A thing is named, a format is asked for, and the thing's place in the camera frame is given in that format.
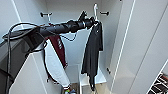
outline white shelf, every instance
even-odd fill
[[[80,81],[80,86],[90,85],[89,84],[89,76],[87,76],[87,74],[80,73],[79,74],[79,81]],[[101,72],[100,68],[98,67],[98,73],[95,77],[95,84],[105,83],[105,82],[106,82],[106,79],[105,79],[103,73]]]

